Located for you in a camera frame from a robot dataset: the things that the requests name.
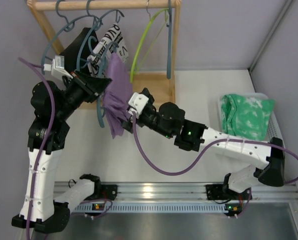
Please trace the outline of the purple shirt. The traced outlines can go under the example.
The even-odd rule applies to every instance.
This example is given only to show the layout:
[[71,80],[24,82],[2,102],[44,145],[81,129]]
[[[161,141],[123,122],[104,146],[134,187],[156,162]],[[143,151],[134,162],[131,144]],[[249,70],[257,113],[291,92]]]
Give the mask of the purple shirt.
[[103,97],[105,115],[110,127],[111,136],[122,136],[124,128],[121,121],[127,121],[128,101],[133,95],[133,87],[129,81],[129,73],[125,64],[117,53],[113,53],[109,59],[106,76],[112,80],[106,88]]

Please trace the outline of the black trousers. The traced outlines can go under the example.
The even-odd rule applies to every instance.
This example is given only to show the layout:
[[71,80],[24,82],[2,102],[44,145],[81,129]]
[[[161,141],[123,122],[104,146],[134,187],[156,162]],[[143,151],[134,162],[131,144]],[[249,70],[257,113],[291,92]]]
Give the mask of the black trousers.
[[[64,57],[64,68],[68,73],[71,73],[76,70],[76,60],[81,47],[82,42],[84,41],[86,35],[88,34],[90,27],[84,27],[81,33],[76,37],[76,39],[64,50],[60,53],[61,56]],[[86,75],[90,75],[89,69],[86,66],[82,68],[85,62],[83,60],[87,60],[90,56],[91,51],[88,47],[88,42],[84,44],[81,53],[81,61],[80,61],[80,71]]]

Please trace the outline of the black white newsprint garment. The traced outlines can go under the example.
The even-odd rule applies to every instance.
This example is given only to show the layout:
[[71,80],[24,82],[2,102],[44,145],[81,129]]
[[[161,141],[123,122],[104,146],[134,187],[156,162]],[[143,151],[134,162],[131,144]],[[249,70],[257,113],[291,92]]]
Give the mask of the black white newsprint garment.
[[124,64],[128,61],[128,49],[118,23],[114,23],[103,38],[95,46],[91,46],[96,40],[96,37],[90,36],[87,41],[90,50],[87,67],[92,76],[97,75],[100,68],[102,72],[105,71],[112,53],[116,53]]

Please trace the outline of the blue hanger of newsprint garment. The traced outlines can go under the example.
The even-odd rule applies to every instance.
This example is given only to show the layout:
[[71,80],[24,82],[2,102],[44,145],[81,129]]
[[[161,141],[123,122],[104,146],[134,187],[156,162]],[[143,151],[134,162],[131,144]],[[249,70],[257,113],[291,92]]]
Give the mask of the blue hanger of newsprint garment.
[[[104,18],[113,12],[115,12],[115,22],[107,29],[103,37],[98,38],[96,34],[103,26]],[[112,53],[117,53],[122,62],[126,62],[128,50],[119,26],[123,17],[124,14],[118,9],[109,10],[100,17],[92,16],[93,25],[84,37],[77,54],[76,70],[86,70],[91,75],[101,74]]]

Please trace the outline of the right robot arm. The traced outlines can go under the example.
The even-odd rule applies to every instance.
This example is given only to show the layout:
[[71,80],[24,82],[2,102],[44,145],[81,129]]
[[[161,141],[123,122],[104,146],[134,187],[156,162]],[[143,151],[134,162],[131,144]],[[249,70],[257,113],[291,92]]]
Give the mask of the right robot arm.
[[181,150],[199,152],[199,158],[206,151],[212,151],[248,163],[242,170],[225,175],[221,188],[224,196],[232,199],[260,184],[285,185],[285,155],[280,138],[274,137],[270,142],[252,141],[225,134],[185,119],[185,111],[172,102],[165,102],[157,109],[147,88],[133,93],[127,105],[129,116],[121,125],[133,134],[137,126],[148,127],[174,139],[174,145]]

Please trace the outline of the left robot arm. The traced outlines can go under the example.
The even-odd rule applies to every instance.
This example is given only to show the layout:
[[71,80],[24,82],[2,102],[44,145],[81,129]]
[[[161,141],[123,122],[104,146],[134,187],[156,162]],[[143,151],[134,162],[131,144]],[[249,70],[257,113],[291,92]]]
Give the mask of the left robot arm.
[[61,232],[80,203],[99,199],[102,194],[100,178],[83,174],[67,192],[53,195],[58,160],[70,130],[67,119],[83,102],[96,101],[112,83],[110,78],[79,71],[71,75],[63,90],[44,77],[32,90],[35,119],[28,130],[28,182],[23,207],[11,221],[14,227],[47,235]]

